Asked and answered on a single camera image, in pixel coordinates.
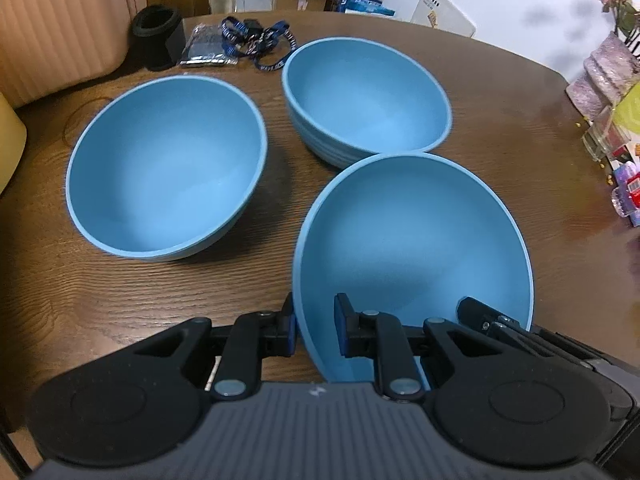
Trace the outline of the purple tissue box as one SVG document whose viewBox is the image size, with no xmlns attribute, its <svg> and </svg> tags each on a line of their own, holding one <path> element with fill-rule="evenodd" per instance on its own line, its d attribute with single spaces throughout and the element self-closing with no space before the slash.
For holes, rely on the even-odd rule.
<svg viewBox="0 0 640 480">
<path fill-rule="evenodd" d="M 639 169 L 637 165 L 630 160 L 629 162 L 624 162 L 618 166 L 613 174 L 615 181 L 618 186 L 625 186 L 629 179 L 632 179 L 636 174 L 638 174 Z"/>
</svg>

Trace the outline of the green yellow package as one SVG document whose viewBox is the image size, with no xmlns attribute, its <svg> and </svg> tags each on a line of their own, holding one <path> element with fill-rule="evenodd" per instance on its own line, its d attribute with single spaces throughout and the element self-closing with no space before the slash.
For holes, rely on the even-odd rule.
<svg viewBox="0 0 640 480">
<path fill-rule="evenodd" d="M 634 86 L 616 105 L 613 122 L 630 133 L 640 133 L 640 87 Z"/>
</svg>

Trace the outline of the white board against wall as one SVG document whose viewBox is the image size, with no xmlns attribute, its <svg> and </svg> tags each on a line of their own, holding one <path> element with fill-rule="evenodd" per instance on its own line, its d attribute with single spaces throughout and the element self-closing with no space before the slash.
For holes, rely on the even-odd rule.
<svg viewBox="0 0 640 480">
<path fill-rule="evenodd" d="M 411 23 L 472 38 L 476 26 L 451 0 L 419 0 Z"/>
</svg>

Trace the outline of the clear drinking glass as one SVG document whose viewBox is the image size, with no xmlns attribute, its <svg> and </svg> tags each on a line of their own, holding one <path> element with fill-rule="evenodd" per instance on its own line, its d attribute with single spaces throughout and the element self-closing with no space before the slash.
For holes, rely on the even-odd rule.
<svg viewBox="0 0 640 480">
<path fill-rule="evenodd" d="M 582 144 L 595 162 L 612 156 L 631 141 L 629 133 L 614 122 L 614 112 L 611 105 L 606 106 L 582 136 Z"/>
</svg>

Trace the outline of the black cylindrical cup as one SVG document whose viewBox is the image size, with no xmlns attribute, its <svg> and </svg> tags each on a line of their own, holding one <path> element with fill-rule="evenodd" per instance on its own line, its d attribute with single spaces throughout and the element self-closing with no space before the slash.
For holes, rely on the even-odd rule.
<svg viewBox="0 0 640 480">
<path fill-rule="evenodd" d="M 180 12 L 162 4 L 142 9 L 131 22 L 131 33 L 144 66 L 152 72 L 175 66 L 186 46 Z"/>
</svg>

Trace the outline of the blue bowl front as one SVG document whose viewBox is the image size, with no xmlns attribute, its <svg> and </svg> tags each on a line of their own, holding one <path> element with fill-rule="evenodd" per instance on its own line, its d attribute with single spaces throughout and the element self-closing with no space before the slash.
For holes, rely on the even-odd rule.
<svg viewBox="0 0 640 480">
<path fill-rule="evenodd" d="M 333 299 L 406 325 L 453 321 L 464 297 L 529 328 L 534 277 L 518 225 L 480 178 L 432 154 L 382 154 L 340 172 L 306 215 L 295 247 L 293 302 L 311 361 L 328 382 L 370 382 L 345 359 Z"/>
</svg>

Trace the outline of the dark foil packet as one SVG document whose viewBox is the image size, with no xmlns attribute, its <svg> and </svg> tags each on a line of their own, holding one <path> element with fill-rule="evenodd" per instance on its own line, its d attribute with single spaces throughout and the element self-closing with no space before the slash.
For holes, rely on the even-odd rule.
<svg viewBox="0 0 640 480">
<path fill-rule="evenodd" d="M 194 27 L 178 61 L 179 66 L 186 67 L 236 64 L 238 64 L 238 58 L 232 55 L 224 44 L 220 28 L 206 24 L 198 24 Z"/>
</svg>

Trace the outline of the blue bowl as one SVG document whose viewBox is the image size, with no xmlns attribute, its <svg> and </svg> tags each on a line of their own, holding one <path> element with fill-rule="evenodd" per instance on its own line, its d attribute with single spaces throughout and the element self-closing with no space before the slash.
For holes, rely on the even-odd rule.
<svg viewBox="0 0 640 480">
<path fill-rule="evenodd" d="M 376 154 L 431 151 L 452 127 L 437 79 L 410 56 L 372 40 L 308 42 L 288 58 L 281 81 L 294 129 L 336 168 Z"/>
<path fill-rule="evenodd" d="M 178 260 L 225 236 L 266 166 L 267 129 L 243 91 L 177 75 L 125 92 L 81 133 L 66 171 L 70 218 L 108 254 Z"/>
<path fill-rule="evenodd" d="M 382 154 L 340 172 L 306 215 L 295 247 L 293 302 L 311 361 L 328 382 L 370 382 L 345 359 L 333 299 L 406 325 L 453 321 L 464 297 L 529 328 L 534 277 L 518 225 L 480 178 L 432 154 Z"/>
</svg>

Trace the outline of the pink ribbed suitcase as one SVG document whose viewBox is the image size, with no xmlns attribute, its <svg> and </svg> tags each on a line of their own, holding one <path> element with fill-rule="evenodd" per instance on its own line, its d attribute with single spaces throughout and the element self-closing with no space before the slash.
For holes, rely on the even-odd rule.
<svg viewBox="0 0 640 480">
<path fill-rule="evenodd" d="M 146 0 L 1 0 L 1 93 L 20 107 L 114 72 Z"/>
</svg>

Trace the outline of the blue bowl back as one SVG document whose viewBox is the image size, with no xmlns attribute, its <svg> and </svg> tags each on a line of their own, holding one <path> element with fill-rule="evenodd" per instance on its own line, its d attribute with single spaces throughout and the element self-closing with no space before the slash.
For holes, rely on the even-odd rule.
<svg viewBox="0 0 640 480">
<path fill-rule="evenodd" d="M 288 58 L 281 81 L 294 129 L 336 168 L 376 154 L 431 151 L 452 127 L 437 79 L 410 56 L 372 40 L 308 42 Z"/>
</svg>

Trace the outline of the pink wrapped flower vase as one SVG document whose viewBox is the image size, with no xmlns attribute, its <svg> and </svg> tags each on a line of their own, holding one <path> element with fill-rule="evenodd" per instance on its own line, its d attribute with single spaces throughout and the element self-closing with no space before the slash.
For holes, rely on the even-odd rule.
<svg viewBox="0 0 640 480">
<path fill-rule="evenodd" d="M 579 114 L 593 122 L 639 82 L 639 5 L 634 0 L 598 0 L 614 27 L 582 63 L 584 69 L 566 94 Z"/>
</svg>

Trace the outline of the water bottle red label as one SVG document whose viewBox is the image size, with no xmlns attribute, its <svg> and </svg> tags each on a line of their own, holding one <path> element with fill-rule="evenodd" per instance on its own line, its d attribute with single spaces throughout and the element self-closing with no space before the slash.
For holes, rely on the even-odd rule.
<svg viewBox="0 0 640 480">
<path fill-rule="evenodd" d="M 627 218 L 633 214 L 638 214 L 640 206 L 639 181 L 639 175 L 635 174 L 612 191 L 612 206 L 620 218 Z"/>
</svg>

